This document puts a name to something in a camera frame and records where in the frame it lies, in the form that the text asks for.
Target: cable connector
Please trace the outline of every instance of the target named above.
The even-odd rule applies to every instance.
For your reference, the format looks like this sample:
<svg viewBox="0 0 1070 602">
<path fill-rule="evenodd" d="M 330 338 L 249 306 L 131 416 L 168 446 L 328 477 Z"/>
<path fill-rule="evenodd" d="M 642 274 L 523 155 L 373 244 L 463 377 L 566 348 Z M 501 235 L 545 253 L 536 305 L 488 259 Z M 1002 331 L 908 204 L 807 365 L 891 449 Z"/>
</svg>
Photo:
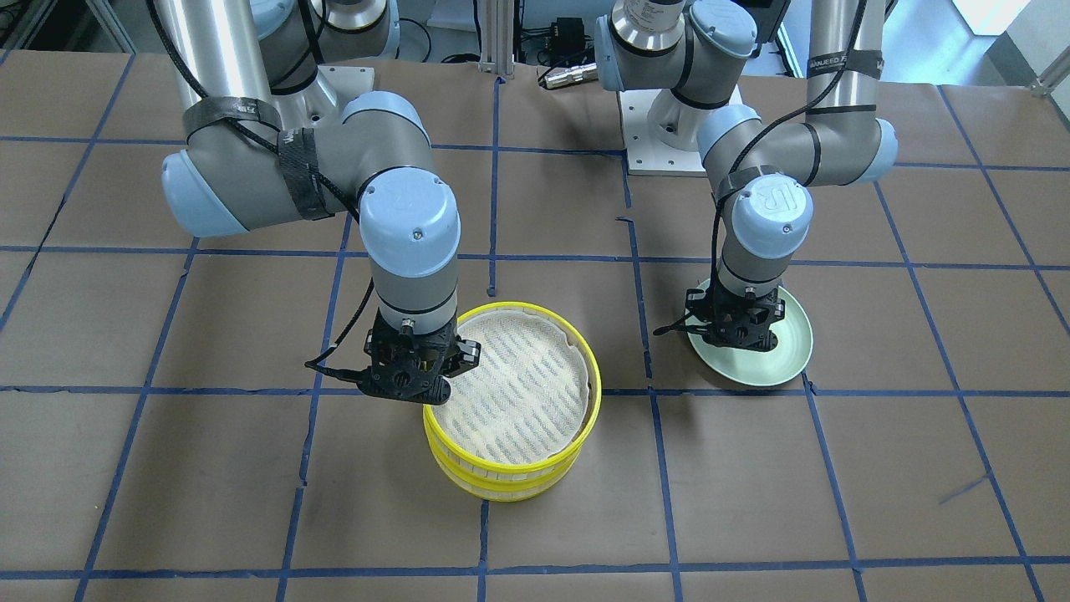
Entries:
<svg viewBox="0 0 1070 602">
<path fill-rule="evenodd" d="M 570 66 L 568 68 L 559 71 L 553 75 L 546 76 L 546 89 L 555 90 L 557 88 L 564 88 L 566 86 L 575 86 L 577 83 L 583 83 L 584 81 L 594 81 L 598 79 L 598 66 L 596 63 L 581 64 L 577 66 Z"/>
</svg>

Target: light green dish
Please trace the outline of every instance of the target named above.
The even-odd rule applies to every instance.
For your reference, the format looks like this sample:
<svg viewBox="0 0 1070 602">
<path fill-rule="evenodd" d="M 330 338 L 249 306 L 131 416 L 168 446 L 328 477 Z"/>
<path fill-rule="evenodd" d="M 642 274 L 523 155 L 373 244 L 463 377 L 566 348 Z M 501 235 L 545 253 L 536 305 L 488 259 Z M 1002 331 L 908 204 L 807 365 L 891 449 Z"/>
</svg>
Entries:
<svg viewBox="0 0 1070 602">
<path fill-rule="evenodd" d="M 699 288 L 705 290 L 708 285 L 707 278 Z M 813 328 L 810 327 L 810 319 L 802 311 L 802 306 L 784 287 L 780 287 L 780 297 L 784 299 L 784 320 L 770 327 L 778 340 L 777 348 L 771 352 L 714 348 L 698 335 L 688 334 L 687 338 L 706 366 L 736 383 L 750 387 L 774 387 L 788 383 L 798 376 L 810 362 Z M 687 324 L 700 323 L 692 317 Z"/>
</svg>

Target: white mounting plate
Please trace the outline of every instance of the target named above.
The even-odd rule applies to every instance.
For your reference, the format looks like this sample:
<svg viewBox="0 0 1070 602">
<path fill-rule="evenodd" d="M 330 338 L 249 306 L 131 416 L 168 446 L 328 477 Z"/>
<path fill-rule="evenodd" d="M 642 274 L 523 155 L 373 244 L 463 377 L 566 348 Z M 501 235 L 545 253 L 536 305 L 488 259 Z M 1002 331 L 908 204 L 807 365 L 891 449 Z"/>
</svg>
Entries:
<svg viewBox="0 0 1070 602">
<path fill-rule="evenodd" d="M 338 92 L 339 110 L 376 86 L 376 70 L 370 66 L 320 65 L 320 71 Z"/>
<path fill-rule="evenodd" d="M 706 176 L 702 157 L 696 151 L 670 146 L 655 136 L 646 123 L 646 113 L 661 90 L 628 90 L 617 92 L 621 102 L 621 128 L 624 146 L 628 149 L 628 173 L 632 175 Z M 730 104 L 743 104 L 739 87 L 732 92 Z"/>
</svg>

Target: light blue joint cap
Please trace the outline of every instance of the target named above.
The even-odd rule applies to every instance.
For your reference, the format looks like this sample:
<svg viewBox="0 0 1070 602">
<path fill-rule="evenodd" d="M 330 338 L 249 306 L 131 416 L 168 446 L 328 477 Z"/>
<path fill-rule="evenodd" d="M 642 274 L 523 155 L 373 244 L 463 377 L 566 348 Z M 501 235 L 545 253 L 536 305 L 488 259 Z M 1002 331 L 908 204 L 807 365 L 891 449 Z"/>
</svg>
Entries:
<svg viewBox="0 0 1070 602">
<path fill-rule="evenodd" d="M 221 236 L 248 231 L 208 185 L 186 151 L 164 158 L 160 179 L 167 204 L 187 232 L 195 236 Z"/>
<path fill-rule="evenodd" d="M 802 244 L 812 217 L 809 190 L 783 173 L 767 173 L 739 190 L 732 207 L 732 230 L 747 250 L 780 259 Z"/>
<path fill-rule="evenodd" d="M 383 171 L 361 197 L 361 237 L 371 259 L 387 272 L 429 276 L 457 256 L 461 242 L 454 191 L 425 169 Z"/>
<path fill-rule="evenodd" d="M 394 51 L 398 49 L 398 44 L 401 43 L 401 24 L 398 22 L 398 0 L 388 0 L 386 2 L 386 16 L 391 19 L 391 30 L 386 32 L 386 45 L 383 46 L 383 51 L 379 52 L 376 57 L 377 59 L 393 59 Z"/>
<path fill-rule="evenodd" d="M 424 133 L 424 137 L 427 138 L 427 143 L 431 143 L 431 137 L 427 135 L 427 129 L 424 128 L 424 122 L 419 120 L 419 115 L 416 114 L 416 109 L 412 106 L 412 103 L 394 92 L 372 90 L 361 94 L 350 101 L 349 104 L 346 105 L 346 108 L 341 109 L 341 122 L 346 123 L 346 120 L 362 110 L 383 110 L 403 117 L 411 121 L 416 127 L 419 127 L 419 130 Z"/>
<path fill-rule="evenodd" d="M 282 27 L 297 0 L 249 0 L 257 38 L 263 40 Z"/>
<path fill-rule="evenodd" d="M 698 0 L 689 14 L 694 31 L 724 52 L 745 59 L 754 51 L 758 26 L 747 9 L 731 0 Z"/>
<path fill-rule="evenodd" d="M 709 149 L 714 148 L 714 144 L 721 139 L 721 136 L 728 134 L 736 125 L 751 119 L 761 118 L 758 117 L 758 111 L 747 105 L 724 105 L 721 108 L 714 109 L 709 113 L 709 117 L 699 126 L 697 134 L 699 156 L 705 160 Z"/>
<path fill-rule="evenodd" d="M 613 35 L 609 32 L 609 16 L 602 15 L 595 20 L 595 65 L 598 67 L 598 81 L 610 92 L 624 90 L 621 79 L 621 66 L 616 62 L 616 46 Z"/>
<path fill-rule="evenodd" d="M 883 119 L 876 120 L 881 126 L 881 145 L 876 148 L 873 161 L 866 168 L 866 171 L 858 176 L 855 182 L 875 182 L 887 173 L 891 166 L 896 164 L 896 156 L 899 155 L 899 139 L 896 138 L 896 128 L 891 123 Z"/>
</svg>

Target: yellow steamer basket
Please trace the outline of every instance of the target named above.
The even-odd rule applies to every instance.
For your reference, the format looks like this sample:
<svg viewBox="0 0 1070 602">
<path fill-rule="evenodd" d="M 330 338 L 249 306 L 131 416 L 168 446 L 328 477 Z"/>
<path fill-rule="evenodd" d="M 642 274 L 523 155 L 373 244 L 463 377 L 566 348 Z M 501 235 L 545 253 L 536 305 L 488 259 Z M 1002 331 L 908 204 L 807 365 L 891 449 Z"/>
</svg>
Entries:
<svg viewBox="0 0 1070 602">
<path fill-rule="evenodd" d="M 601 376 L 594 354 L 583 337 L 564 319 L 538 306 L 520 303 L 490 304 L 462 315 L 458 326 L 491 312 L 521 312 L 551 323 L 564 334 L 568 345 L 579 351 L 586 367 L 586 412 L 579 431 L 564 449 L 532 464 L 503 464 L 472 453 L 454 442 L 440 426 L 434 408 L 444 406 L 424 406 L 424 431 L 427 433 L 427 442 L 435 462 L 446 477 L 476 497 L 491 501 L 519 501 L 549 490 L 564 478 L 576 462 L 583 442 L 598 417 L 598 408 L 601 405 Z"/>
</svg>

